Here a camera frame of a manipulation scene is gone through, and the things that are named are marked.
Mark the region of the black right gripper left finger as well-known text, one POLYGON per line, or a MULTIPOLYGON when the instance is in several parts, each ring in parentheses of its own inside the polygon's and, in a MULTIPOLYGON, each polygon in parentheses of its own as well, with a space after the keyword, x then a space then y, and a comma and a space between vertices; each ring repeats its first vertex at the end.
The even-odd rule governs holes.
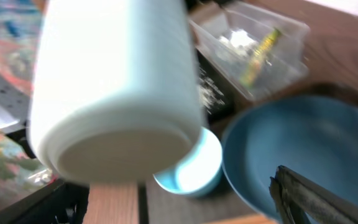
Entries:
POLYGON ((287 195, 276 178, 270 177, 269 191, 283 224, 311 224, 306 213, 287 195))

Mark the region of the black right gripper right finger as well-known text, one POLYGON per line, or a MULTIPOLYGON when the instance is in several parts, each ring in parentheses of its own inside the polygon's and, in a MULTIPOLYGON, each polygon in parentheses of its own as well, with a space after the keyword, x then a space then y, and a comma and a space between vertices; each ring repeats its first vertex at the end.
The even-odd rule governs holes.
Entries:
POLYGON ((275 178, 287 195, 318 223, 358 224, 358 207, 295 171, 278 166, 275 178))

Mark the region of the light blue bowl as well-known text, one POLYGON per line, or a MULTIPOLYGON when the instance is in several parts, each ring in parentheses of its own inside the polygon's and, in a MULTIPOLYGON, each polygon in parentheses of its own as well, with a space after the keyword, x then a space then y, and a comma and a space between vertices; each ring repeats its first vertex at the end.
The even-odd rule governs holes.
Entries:
POLYGON ((186 197, 202 197, 219 184, 223 171, 223 148, 218 137, 202 128, 194 148, 173 167, 154 174, 165 191, 186 197))

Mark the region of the green yellow snack wrapper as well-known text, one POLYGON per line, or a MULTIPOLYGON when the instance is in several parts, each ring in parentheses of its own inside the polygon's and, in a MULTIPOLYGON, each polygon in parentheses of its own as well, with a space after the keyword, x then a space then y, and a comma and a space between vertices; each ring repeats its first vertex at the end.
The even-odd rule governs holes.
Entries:
POLYGON ((278 29, 274 29, 262 39, 257 48, 254 50, 254 53, 251 55, 248 66, 244 74, 241 76, 240 82, 242 85, 247 88, 250 88, 253 85, 262 70, 268 54, 276 44, 281 34, 282 33, 278 29))

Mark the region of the white cup green inside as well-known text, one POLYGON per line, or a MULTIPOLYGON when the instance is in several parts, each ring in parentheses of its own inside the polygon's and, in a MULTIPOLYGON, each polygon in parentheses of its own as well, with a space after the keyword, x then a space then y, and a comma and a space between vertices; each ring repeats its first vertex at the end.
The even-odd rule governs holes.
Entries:
POLYGON ((183 0, 49 0, 29 113, 36 158, 81 185, 167 169, 203 125, 183 0))

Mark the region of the black food waste tray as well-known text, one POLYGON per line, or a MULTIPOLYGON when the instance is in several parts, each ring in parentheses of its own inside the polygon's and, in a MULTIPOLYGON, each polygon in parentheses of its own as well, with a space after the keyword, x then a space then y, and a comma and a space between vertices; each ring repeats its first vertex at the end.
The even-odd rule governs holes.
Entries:
POLYGON ((242 108, 235 88, 199 50, 196 55, 200 101, 208 124, 212 125, 238 114, 242 108))

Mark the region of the clear plastic waste bin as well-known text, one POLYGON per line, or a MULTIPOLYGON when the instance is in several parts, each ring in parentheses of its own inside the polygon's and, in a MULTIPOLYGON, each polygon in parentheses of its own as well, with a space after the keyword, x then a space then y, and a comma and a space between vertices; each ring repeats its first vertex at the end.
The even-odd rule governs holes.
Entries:
POLYGON ((308 74, 301 59, 310 32, 304 22, 242 1, 206 4, 189 22, 200 53, 250 101, 308 74))

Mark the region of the dark blue plate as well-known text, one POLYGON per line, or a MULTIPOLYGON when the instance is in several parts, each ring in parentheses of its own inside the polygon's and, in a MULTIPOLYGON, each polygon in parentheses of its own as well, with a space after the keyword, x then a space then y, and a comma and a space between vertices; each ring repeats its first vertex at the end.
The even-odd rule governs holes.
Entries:
POLYGON ((279 220, 270 179, 285 166, 358 206, 358 107, 297 96, 249 109, 226 128, 223 170, 236 194, 279 220))

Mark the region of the crumpled white tissue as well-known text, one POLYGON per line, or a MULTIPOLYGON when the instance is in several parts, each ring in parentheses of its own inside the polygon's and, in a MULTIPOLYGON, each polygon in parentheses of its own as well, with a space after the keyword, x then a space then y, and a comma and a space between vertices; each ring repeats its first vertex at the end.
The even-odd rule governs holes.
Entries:
POLYGON ((218 40, 237 54, 246 54, 258 44, 243 29, 230 30, 228 34, 220 36, 218 40))

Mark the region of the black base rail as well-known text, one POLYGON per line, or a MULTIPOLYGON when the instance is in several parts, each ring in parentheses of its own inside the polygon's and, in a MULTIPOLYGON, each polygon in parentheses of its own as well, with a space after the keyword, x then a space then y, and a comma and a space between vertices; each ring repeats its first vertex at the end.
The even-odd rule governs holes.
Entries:
POLYGON ((56 180, 0 211, 0 224, 83 222, 90 188, 56 180))

